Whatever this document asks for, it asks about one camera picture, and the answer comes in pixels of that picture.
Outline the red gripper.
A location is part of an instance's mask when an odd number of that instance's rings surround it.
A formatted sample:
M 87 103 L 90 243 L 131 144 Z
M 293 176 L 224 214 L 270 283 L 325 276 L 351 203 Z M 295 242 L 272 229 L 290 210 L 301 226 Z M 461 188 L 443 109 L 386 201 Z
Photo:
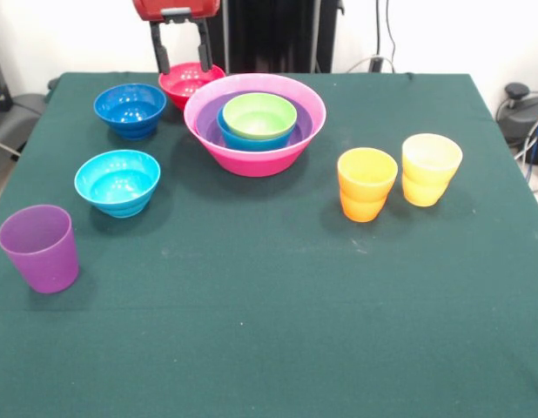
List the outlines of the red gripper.
M 164 22 L 169 17 L 196 19 L 201 69 L 208 72 L 212 68 L 212 49 L 206 18 L 214 17 L 218 13 L 219 0 L 133 0 L 132 3 L 141 19 L 150 22 L 151 41 L 160 74 L 170 73 L 170 62 L 159 28 L 159 22 Z

